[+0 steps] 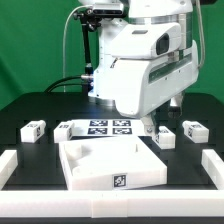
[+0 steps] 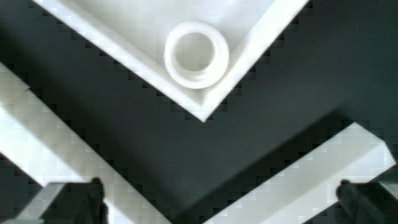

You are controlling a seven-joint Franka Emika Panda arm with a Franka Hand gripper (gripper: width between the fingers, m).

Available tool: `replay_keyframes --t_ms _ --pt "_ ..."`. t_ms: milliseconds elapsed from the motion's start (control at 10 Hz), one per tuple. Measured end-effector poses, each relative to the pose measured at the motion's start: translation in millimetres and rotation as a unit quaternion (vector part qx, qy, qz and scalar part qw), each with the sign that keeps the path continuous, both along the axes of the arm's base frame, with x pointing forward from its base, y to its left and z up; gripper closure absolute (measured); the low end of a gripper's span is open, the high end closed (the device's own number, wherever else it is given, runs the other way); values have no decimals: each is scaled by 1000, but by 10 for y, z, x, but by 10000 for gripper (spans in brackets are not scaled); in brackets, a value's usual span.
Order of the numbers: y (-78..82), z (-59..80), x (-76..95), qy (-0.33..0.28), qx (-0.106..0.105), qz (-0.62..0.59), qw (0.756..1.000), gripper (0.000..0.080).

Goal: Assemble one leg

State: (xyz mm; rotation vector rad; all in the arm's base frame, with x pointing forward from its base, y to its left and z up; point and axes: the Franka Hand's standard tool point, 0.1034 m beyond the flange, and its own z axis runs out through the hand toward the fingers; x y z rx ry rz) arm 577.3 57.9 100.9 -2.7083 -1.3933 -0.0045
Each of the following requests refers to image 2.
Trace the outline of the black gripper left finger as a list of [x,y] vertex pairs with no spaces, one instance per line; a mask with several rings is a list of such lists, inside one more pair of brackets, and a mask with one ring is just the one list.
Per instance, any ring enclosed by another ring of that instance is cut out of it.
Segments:
[[109,224],[102,180],[50,183],[15,218],[15,224]]

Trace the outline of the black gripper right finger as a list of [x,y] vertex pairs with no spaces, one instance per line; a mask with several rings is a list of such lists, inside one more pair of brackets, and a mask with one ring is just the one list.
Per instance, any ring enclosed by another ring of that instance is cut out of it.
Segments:
[[347,224],[398,224],[398,183],[342,181],[336,189]]

